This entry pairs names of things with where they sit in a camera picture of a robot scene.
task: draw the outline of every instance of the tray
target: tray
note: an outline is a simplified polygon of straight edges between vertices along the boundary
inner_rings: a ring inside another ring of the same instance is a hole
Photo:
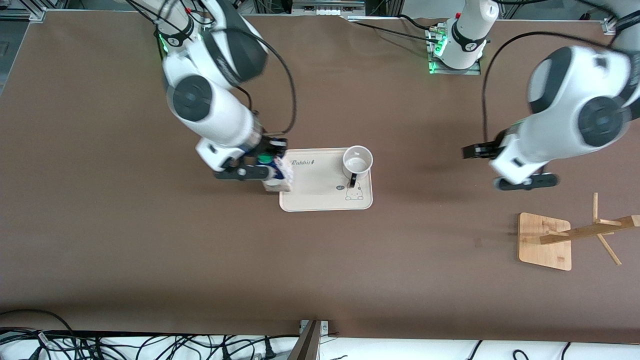
[[[371,173],[348,188],[342,173],[346,147],[288,150],[284,160],[293,169],[293,191],[280,193],[284,211],[364,210],[373,204]]]

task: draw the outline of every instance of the white mug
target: white mug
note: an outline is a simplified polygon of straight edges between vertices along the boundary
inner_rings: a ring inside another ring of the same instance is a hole
[[[356,180],[369,175],[373,165],[373,155],[364,146],[352,146],[342,155],[342,172],[349,179],[349,188],[356,185]]]

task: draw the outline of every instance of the table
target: table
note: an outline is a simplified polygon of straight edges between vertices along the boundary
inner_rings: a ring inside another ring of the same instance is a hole
[[[44,307],[92,330],[275,334],[317,317],[354,337],[637,341],[637,234],[608,237],[622,266],[594,239],[560,272],[517,261],[516,216],[584,225],[595,191],[603,217],[640,214],[640,127],[552,162],[555,188],[498,192],[486,161],[460,154],[481,141],[481,77],[429,75],[421,42],[338,17],[249,20],[296,80],[291,147],[368,147],[373,206],[286,213],[260,183],[215,180],[166,106],[152,26],[49,12],[0,97],[3,309]],[[499,21],[486,58],[537,29],[610,39],[597,22]],[[531,37],[503,52],[490,134],[528,114],[530,73],[565,44]],[[286,126],[275,58],[246,89],[266,128]],[[26,320],[59,327],[4,323]]]

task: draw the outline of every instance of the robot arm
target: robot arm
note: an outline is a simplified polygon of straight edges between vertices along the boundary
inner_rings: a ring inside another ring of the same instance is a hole
[[[636,1],[616,6],[612,8],[624,8],[634,17],[640,10]],[[549,161],[597,151],[620,139],[629,122],[640,117],[640,111],[632,111],[640,107],[639,31],[636,26],[616,38],[614,47],[629,55],[580,46],[553,52],[529,81],[532,115],[492,142],[463,148],[463,157],[490,158],[490,166],[502,176],[497,183],[501,190],[530,189],[557,184],[553,174],[534,174]]]
[[[163,60],[169,108],[202,137],[196,151],[216,177],[281,179],[283,174],[273,164],[245,165],[244,157],[281,158],[286,139],[266,136],[255,114],[229,92],[262,74],[266,48],[255,39],[260,36],[257,30],[228,0],[205,0],[203,4],[215,23],[183,51],[170,52]]]
[[[447,38],[435,55],[452,69],[471,67],[482,56],[486,36],[499,12],[492,0],[465,0],[460,17],[445,23]]]

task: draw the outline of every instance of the wooden peg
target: wooden peg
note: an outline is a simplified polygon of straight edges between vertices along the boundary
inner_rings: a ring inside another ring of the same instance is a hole
[[[606,224],[606,225],[613,225],[613,226],[622,226],[622,223],[619,221],[613,221],[613,220],[604,220],[601,218],[597,218],[595,220],[596,224]]]
[[[569,234],[567,233],[561,233],[559,231],[551,231],[551,230],[547,230],[546,231],[547,235],[556,235],[556,236],[569,236]]]
[[[615,262],[616,265],[622,265],[622,262],[616,256],[616,253],[613,252],[613,250],[611,249],[611,247],[607,243],[607,240],[604,239],[604,236],[602,236],[601,234],[597,234],[597,236],[598,236],[598,240],[600,240],[600,243],[602,244],[602,246],[604,246],[604,249],[607,251],[607,253],[609,253],[609,256],[611,257],[611,259],[613,259],[613,262]]]
[[[593,193],[593,223],[598,221],[598,193]]]
[[[623,218],[617,218],[613,220],[619,222],[621,225],[609,225],[609,224],[592,224],[582,227],[576,227],[564,231],[569,236],[563,235],[544,235],[540,236],[540,244],[552,244],[562,241],[572,241],[582,238],[588,238],[590,236],[596,236],[597,234],[611,233],[612,231],[618,232],[619,230],[631,229],[634,227],[640,227],[640,215],[629,215]]]

